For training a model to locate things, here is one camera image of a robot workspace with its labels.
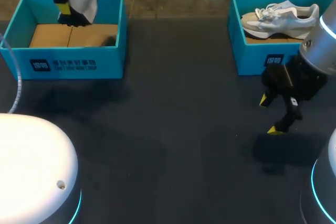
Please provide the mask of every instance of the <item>glowing blue light ring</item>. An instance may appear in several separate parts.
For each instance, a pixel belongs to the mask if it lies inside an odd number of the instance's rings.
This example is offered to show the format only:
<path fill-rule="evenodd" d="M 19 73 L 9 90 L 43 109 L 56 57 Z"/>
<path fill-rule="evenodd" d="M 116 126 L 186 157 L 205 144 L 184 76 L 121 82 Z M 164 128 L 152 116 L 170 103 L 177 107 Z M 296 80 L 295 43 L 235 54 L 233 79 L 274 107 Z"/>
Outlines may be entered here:
<path fill-rule="evenodd" d="M 75 220 L 76 215 L 78 214 L 78 211 L 79 211 L 79 208 L 80 208 L 80 203 L 81 203 L 81 201 L 82 201 L 82 190 L 80 191 L 78 207 L 77 207 L 76 212 L 75 212 L 75 214 L 73 215 L 71 221 L 69 222 L 69 224 L 73 223 L 73 221 Z"/>
<path fill-rule="evenodd" d="M 314 182 L 313 182 L 313 174 L 314 174 L 314 169 L 315 169 L 316 162 L 317 162 L 317 160 L 315 161 L 315 164 L 314 164 L 314 166 L 313 166 L 313 170 L 311 171 L 311 187 L 313 188 L 313 193 L 314 193 L 315 199 L 316 199 L 316 201 L 317 201 L 317 204 L 320 206 L 320 208 L 321 208 L 321 210 L 323 211 L 323 213 L 325 214 L 325 216 L 327 216 L 328 219 L 329 219 L 332 223 L 336 224 L 336 221 L 334 221 L 334 220 L 331 218 L 331 216 L 327 213 L 327 211 L 322 207 L 322 204 L 321 204 L 321 202 L 319 201 L 319 198 L 317 197 L 316 192 L 315 192 Z"/>
<path fill-rule="evenodd" d="M 331 35 L 331 37 L 336 39 L 336 34 L 324 23 L 322 16 L 320 17 L 320 24 L 326 30 L 326 32 Z"/>

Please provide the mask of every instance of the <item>white cable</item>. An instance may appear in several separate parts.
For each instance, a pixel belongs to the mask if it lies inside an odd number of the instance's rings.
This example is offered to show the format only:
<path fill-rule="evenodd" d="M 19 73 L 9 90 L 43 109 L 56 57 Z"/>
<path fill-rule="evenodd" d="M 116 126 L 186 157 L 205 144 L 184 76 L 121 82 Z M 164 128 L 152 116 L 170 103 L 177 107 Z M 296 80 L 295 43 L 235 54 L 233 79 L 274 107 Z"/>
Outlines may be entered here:
<path fill-rule="evenodd" d="M 5 40 L 4 36 L 0 33 L 0 42 L 1 41 L 4 43 L 5 47 L 9 51 L 10 56 L 12 57 L 12 60 L 14 62 L 15 68 L 16 68 L 16 74 L 17 74 L 17 91 L 16 91 L 16 97 L 15 97 L 14 103 L 12 105 L 12 108 L 8 112 L 8 114 L 13 114 L 14 111 L 16 110 L 16 108 L 17 108 L 17 105 L 18 105 L 20 97 L 21 97 L 22 76 L 21 76 L 21 71 L 20 71 L 19 64 L 17 62 L 17 59 L 16 59 L 16 57 L 14 55 L 13 50 L 11 49 L 11 47 L 9 46 L 9 44 L 7 43 L 7 41 Z"/>

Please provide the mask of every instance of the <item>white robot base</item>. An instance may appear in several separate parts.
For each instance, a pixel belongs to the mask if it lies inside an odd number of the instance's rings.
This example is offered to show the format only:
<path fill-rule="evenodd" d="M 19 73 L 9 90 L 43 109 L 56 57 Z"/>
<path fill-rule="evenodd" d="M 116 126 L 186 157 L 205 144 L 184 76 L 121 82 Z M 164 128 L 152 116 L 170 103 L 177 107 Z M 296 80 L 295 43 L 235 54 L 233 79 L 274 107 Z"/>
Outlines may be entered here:
<path fill-rule="evenodd" d="M 336 224 L 336 130 L 316 160 L 300 196 L 304 224 Z"/>
<path fill-rule="evenodd" d="M 0 114 L 0 224 L 78 224 L 78 160 L 69 137 L 33 116 Z"/>

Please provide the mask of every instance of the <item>cyan box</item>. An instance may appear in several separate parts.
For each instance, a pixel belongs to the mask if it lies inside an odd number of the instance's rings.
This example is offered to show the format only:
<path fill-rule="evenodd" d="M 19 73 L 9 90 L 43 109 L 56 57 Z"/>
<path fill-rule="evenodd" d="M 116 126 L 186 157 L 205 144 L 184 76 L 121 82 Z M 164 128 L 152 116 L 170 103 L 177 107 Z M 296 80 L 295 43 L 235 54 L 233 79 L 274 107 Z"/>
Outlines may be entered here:
<path fill-rule="evenodd" d="M 297 55 L 300 43 L 260 43 L 248 44 L 245 38 L 241 16 L 254 12 L 256 8 L 266 8 L 272 3 L 286 0 L 230 0 L 227 27 L 236 61 L 238 74 L 242 76 L 259 75 L 265 69 L 267 57 L 276 57 L 286 63 L 291 56 Z M 297 6 L 311 6 L 317 4 L 322 15 L 333 0 L 290 0 Z"/>
<path fill-rule="evenodd" d="M 127 46 L 124 0 L 98 0 L 94 24 L 118 25 L 115 46 L 29 48 L 36 26 L 57 24 L 58 15 L 54 0 L 20 0 L 4 38 L 17 58 L 23 80 L 122 78 Z M 0 44 L 0 53 L 17 78 L 13 59 L 3 43 Z M 89 66 L 59 71 L 53 65 L 57 61 L 89 62 Z"/>

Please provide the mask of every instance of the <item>screw hole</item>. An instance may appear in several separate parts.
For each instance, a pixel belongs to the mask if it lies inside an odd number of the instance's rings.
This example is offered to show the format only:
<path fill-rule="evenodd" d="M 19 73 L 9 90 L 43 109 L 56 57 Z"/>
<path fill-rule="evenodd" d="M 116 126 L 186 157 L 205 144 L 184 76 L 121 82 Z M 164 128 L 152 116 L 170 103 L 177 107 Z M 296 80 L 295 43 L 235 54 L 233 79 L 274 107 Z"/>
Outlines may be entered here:
<path fill-rule="evenodd" d="M 65 189 L 65 183 L 62 180 L 57 181 L 57 187 L 61 190 Z"/>
<path fill-rule="evenodd" d="M 310 47 L 311 46 L 311 40 L 306 41 L 305 46 Z"/>

